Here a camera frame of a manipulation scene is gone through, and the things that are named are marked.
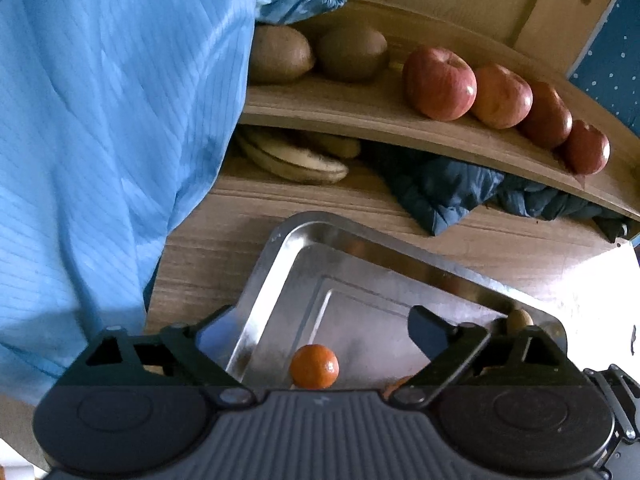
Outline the banana bunch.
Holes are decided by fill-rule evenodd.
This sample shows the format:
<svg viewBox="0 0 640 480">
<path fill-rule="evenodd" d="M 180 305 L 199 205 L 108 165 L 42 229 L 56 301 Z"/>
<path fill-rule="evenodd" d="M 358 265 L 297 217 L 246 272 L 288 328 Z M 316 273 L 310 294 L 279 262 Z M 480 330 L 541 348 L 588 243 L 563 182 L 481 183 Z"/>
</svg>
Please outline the banana bunch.
<svg viewBox="0 0 640 480">
<path fill-rule="evenodd" d="M 238 135 L 246 156 L 258 167 L 285 180 L 334 184 L 349 173 L 346 160 L 357 157 L 360 142 L 309 131 L 248 128 Z"/>
</svg>

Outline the curved wooden shelf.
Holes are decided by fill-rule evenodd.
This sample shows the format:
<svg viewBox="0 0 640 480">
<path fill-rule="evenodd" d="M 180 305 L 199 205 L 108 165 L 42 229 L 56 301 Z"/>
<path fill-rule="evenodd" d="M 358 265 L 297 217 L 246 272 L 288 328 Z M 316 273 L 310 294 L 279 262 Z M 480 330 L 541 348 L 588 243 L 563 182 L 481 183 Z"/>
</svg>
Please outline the curved wooden shelf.
<svg viewBox="0 0 640 480">
<path fill-rule="evenodd" d="M 298 27 L 314 37 L 348 21 L 362 21 L 383 33 L 392 59 L 388 70 L 368 84 L 307 75 L 284 86 L 251 86 L 242 124 L 334 133 L 442 154 L 550 185 L 638 219 L 638 139 L 563 75 L 496 40 L 381 1 L 349 0 L 340 10 Z M 598 174 L 579 179 L 515 130 L 494 131 L 471 116 L 435 122 L 419 115 L 405 104 L 401 92 L 401 64 L 418 44 L 446 47 L 472 65 L 496 62 L 525 78 L 550 82 L 576 118 L 608 136 L 608 164 Z"/>
</svg>

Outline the blue striped garment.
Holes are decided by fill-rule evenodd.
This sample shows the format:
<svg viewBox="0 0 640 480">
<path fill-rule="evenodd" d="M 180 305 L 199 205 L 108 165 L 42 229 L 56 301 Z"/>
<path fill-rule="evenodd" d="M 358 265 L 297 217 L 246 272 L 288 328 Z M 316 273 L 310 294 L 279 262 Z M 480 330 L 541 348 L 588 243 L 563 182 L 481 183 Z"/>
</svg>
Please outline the blue striped garment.
<svg viewBox="0 0 640 480">
<path fill-rule="evenodd" d="M 1 390 L 38 402 L 142 330 L 168 234 L 218 176 L 255 0 L 1 0 Z"/>
</svg>

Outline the brown kiwi left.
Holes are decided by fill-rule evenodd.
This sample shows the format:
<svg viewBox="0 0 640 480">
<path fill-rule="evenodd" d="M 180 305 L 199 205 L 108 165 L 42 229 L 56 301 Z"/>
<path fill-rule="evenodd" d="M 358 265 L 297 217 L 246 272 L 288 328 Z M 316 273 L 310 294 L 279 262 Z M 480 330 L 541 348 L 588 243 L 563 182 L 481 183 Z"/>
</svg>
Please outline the brown kiwi left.
<svg viewBox="0 0 640 480">
<path fill-rule="evenodd" d="M 251 84 L 287 84 L 314 68 L 307 38 L 290 26 L 258 25 L 250 49 Z"/>
</svg>

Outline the small orange tangerine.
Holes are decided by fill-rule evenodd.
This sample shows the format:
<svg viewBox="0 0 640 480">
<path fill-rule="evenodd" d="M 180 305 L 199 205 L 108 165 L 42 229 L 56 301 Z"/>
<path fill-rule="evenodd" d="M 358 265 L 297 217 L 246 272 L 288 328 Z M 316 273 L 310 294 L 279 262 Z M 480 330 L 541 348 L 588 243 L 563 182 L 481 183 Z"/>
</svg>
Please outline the small orange tangerine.
<svg viewBox="0 0 640 480">
<path fill-rule="evenodd" d="M 326 389 L 337 381 L 340 362 L 328 347 L 305 344 L 294 353 L 288 372 L 297 388 Z"/>
</svg>

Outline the dark blue cloth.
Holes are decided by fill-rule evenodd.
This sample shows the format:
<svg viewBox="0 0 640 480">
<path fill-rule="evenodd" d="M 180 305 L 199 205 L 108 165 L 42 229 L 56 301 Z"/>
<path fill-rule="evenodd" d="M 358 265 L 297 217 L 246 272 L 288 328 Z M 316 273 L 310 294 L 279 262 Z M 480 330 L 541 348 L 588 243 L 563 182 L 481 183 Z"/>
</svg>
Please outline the dark blue cloth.
<svg viewBox="0 0 640 480">
<path fill-rule="evenodd" d="M 367 142 L 361 145 L 360 157 L 431 236 L 442 234 L 483 205 L 536 220 L 592 220 L 611 242 L 630 227 L 628 218 L 589 200 L 447 156 Z"/>
</svg>

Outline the blue dotted fabric panel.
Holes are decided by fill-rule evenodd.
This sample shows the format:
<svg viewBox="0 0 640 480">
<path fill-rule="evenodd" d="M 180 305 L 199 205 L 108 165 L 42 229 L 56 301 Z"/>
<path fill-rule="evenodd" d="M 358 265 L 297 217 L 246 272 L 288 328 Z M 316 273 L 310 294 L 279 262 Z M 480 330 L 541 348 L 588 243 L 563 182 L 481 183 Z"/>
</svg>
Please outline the blue dotted fabric panel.
<svg viewBox="0 0 640 480">
<path fill-rule="evenodd" d="M 612 0 L 567 79 L 639 135 L 639 0 Z"/>
</svg>

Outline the red apple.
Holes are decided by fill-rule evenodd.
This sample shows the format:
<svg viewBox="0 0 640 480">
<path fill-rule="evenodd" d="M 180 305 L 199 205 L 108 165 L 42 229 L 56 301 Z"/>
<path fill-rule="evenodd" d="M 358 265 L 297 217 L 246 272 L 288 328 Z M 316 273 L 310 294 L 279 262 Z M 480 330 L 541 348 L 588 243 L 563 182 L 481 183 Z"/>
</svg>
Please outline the red apple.
<svg viewBox="0 0 640 480">
<path fill-rule="evenodd" d="M 608 163 L 611 144 L 598 128 L 577 119 L 564 143 L 563 155 L 573 174 L 590 176 L 600 172 Z"/>
<path fill-rule="evenodd" d="M 518 124 L 518 132 L 540 148 L 555 150 L 570 135 L 572 113 L 548 82 L 535 80 L 529 87 L 533 92 L 533 105 Z"/>
<path fill-rule="evenodd" d="M 402 91 L 418 113 L 439 122 L 452 122 L 471 109 L 477 82 L 472 68 L 459 55 L 420 44 L 402 68 Z"/>
<path fill-rule="evenodd" d="M 486 64 L 474 70 L 477 92 L 472 114 L 494 129 L 519 124 L 533 106 L 533 91 L 518 74 L 499 64 Z"/>
</svg>

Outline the orange persimmon fruit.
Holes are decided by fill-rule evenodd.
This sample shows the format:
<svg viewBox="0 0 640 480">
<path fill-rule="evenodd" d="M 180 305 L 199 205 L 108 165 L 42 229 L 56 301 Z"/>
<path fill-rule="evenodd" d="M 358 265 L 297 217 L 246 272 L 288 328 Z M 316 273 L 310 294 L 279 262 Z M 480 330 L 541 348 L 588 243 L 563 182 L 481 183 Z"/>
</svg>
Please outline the orange persimmon fruit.
<svg viewBox="0 0 640 480">
<path fill-rule="evenodd" d="M 412 379 L 411 375 L 404 376 L 397 379 L 396 382 L 393 382 L 392 384 L 387 385 L 382 393 L 383 399 L 385 401 L 390 400 L 390 397 L 393 395 L 393 393 L 399 388 L 401 388 L 403 385 L 405 385 L 410 379 Z"/>
</svg>

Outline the brown kiwi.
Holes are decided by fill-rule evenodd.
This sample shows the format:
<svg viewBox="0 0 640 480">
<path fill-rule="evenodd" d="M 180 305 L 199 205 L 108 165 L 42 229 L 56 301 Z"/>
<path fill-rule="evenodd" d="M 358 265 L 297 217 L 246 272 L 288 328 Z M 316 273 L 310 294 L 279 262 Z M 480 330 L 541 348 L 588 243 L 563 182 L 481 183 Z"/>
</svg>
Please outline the brown kiwi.
<svg viewBox="0 0 640 480">
<path fill-rule="evenodd" d="M 307 38 L 290 26 L 258 25 L 250 49 L 251 84 L 287 84 L 314 68 Z"/>
<path fill-rule="evenodd" d="M 385 70 L 390 60 L 385 36 L 369 25 L 333 27 L 316 47 L 322 70 L 342 81 L 370 80 Z"/>
</svg>

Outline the stainless steel tray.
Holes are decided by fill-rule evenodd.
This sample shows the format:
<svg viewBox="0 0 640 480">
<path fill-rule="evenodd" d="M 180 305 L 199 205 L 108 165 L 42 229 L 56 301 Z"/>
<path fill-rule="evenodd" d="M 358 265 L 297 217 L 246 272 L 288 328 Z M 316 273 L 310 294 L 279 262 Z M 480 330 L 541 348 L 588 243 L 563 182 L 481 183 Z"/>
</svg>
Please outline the stainless steel tray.
<svg viewBox="0 0 640 480">
<path fill-rule="evenodd" d="M 240 298 L 196 344 L 250 388 L 288 388 L 295 351 L 323 344 L 340 363 L 336 388 L 382 389 L 427 363 L 408 335 L 417 304 L 488 330 L 523 309 L 567 348 L 562 323 L 533 297 L 327 212 L 294 214 L 270 233 Z"/>
</svg>

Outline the brown kiwi right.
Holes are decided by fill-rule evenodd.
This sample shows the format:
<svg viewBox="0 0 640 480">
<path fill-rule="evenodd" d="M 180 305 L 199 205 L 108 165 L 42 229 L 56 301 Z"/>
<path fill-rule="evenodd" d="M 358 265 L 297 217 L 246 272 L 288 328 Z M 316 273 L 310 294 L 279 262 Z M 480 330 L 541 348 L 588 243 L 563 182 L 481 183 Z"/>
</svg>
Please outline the brown kiwi right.
<svg viewBox="0 0 640 480">
<path fill-rule="evenodd" d="M 385 70 L 390 60 L 385 36 L 369 25 L 333 27 L 316 47 L 322 70 L 342 81 L 370 80 Z"/>
</svg>

